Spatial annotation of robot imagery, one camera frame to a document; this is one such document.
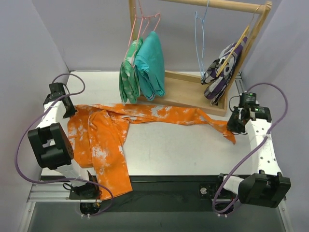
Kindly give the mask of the orange tie-dye trousers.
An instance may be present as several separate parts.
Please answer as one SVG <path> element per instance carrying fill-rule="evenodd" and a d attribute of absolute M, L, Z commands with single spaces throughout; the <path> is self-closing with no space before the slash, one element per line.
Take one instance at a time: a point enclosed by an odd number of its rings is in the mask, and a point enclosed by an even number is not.
<path fill-rule="evenodd" d="M 100 199 L 131 192 L 132 186 L 122 147 L 130 124 L 164 122 L 179 125 L 209 124 L 233 144 L 227 122 L 210 118 L 198 108 L 147 104 L 77 105 L 68 121 L 68 138 L 74 159 L 82 168 L 93 167 L 101 188 Z"/>

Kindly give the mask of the blue wire hanger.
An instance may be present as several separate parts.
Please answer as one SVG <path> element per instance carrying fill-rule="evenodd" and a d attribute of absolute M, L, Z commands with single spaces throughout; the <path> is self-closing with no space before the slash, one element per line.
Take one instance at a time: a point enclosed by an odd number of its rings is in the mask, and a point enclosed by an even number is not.
<path fill-rule="evenodd" d="M 205 21 L 206 15 L 209 7 L 209 0 L 206 1 L 206 7 L 203 16 L 199 16 L 197 11 L 195 11 L 194 17 L 194 38 L 195 38 L 195 48 L 196 56 L 199 67 L 200 78 L 204 76 L 204 55 L 205 55 Z M 201 30 L 201 38 L 198 39 L 198 29 Z"/>

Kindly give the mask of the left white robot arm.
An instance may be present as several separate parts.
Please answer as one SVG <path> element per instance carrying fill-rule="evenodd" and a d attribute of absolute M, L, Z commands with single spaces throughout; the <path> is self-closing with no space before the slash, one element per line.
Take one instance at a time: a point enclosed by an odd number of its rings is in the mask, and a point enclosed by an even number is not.
<path fill-rule="evenodd" d="M 49 85 L 43 106 L 44 115 L 39 125 L 28 131 L 28 139 L 41 168 L 48 168 L 62 174 L 66 179 L 63 187 L 70 191 L 70 198 L 77 200 L 97 199 L 100 194 L 97 180 L 74 160 L 73 147 L 59 123 L 77 113 L 70 97 L 60 101 L 57 98 L 66 94 L 64 84 Z"/>

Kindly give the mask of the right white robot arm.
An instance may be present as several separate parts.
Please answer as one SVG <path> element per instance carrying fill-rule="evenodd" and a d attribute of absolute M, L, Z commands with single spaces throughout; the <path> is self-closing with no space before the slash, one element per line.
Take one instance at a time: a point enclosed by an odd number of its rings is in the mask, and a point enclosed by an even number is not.
<path fill-rule="evenodd" d="M 280 204 L 291 187 L 291 181 L 283 176 L 277 163 L 271 137 L 273 127 L 270 109 L 258 104 L 256 94 L 241 93 L 227 129 L 232 133 L 247 134 L 251 151 L 229 174 L 223 176 L 223 180 L 215 183 L 215 201 L 232 192 L 235 198 L 229 207 L 236 201 L 269 208 L 276 208 Z M 236 169 L 248 158 L 252 158 L 252 174 L 246 178 L 235 176 Z"/>

